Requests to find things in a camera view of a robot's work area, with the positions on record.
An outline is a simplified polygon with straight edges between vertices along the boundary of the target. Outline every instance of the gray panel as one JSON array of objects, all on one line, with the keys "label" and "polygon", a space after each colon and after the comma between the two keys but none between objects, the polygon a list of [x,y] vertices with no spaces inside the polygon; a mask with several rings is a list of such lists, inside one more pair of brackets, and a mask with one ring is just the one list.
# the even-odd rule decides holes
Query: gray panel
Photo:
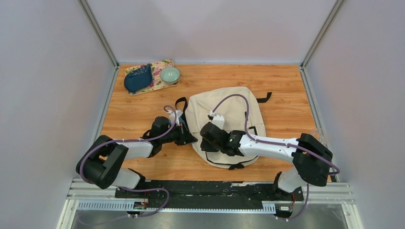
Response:
[{"label": "gray panel", "polygon": [[346,1],[307,67],[364,228],[403,228],[405,1]]},{"label": "gray panel", "polygon": [[[299,211],[302,205],[296,205]],[[276,220],[265,214],[227,213],[169,213],[161,212],[151,217],[124,218],[100,226],[85,226],[77,221],[77,216],[85,223],[99,223],[124,216],[116,211],[77,211],[73,229],[107,228],[151,228],[151,229],[346,229],[346,221],[341,205],[309,205],[303,215],[290,222]]]},{"label": "gray panel", "polygon": [[113,72],[76,0],[0,1],[0,228],[55,228]]},{"label": "gray panel", "polygon": [[301,63],[335,0],[89,0],[118,62]]}]

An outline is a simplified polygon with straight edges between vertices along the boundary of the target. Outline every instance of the floral tray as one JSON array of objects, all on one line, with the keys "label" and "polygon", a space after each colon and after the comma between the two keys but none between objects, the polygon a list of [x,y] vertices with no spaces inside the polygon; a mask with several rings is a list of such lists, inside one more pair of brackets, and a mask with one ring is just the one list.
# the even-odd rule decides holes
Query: floral tray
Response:
[{"label": "floral tray", "polygon": [[[176,83],[166,83],[164,82],[161,78],[160,78],[160,72],[167,67],[174,67],[174,62],[172,59],[167,59],[164,61],[157,61],[157,62],[153,62],[150,63],[151,64],[151,68],[152,68],[152,76],[153,76],[153,80],[152,82],[149,84],[148,87],[142,88],[140,90],[138,90],[135,93],[130,93],[130,95],[137,95],[137,94],[142,94],[142,93],[146,93],[146,92],[152,92],[152,91],[156,91],[159,89],[163,89],[163,88],[167,88],[167,87],[173,87],[176,86],[178,84],[178,82]],[[133,70],[136,70],[140,67],[145,66],[143,65],[137,65],[137,66],[133,66],[130,68],[125,69],[125,76],[132,72]]]}]

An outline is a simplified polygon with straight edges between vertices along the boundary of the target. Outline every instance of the wooden table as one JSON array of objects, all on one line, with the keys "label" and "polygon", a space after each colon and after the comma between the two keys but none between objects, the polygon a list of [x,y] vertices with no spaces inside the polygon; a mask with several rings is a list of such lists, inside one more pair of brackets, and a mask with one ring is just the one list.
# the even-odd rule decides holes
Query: wooden table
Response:
[{"label": "wooden table", "polygon": [[[150,93],[128,95],[122,65],[109,104],[102,134],[111,138],[138,138],[150,129],[157,116],[166,116],[163,106],[174,106],[180,97],[222,87],[246,86],[257,98],[272,96],[259,104],[267,136],[290,138],[315,128],[307,95],[296,65],[176,65],[181,72],[177,86]],[[123,167],[132,168],[147,179],[273,181],[279,171],[292,165],[266,157],[244,169],[227,170],[207,164],[191,145],[164,144],[155,157],[130,159]]]}]

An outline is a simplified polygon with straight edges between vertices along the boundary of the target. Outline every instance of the bowl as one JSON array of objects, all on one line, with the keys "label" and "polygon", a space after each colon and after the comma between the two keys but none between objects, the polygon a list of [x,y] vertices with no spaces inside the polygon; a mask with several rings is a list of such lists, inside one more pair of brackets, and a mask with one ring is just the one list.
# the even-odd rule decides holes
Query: bowl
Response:
[{"label": "bowl", "polygon": [[180,71],[175,67],[164,68],[160,72],[160,78],[167,83],[175,84],[180,78]]}]

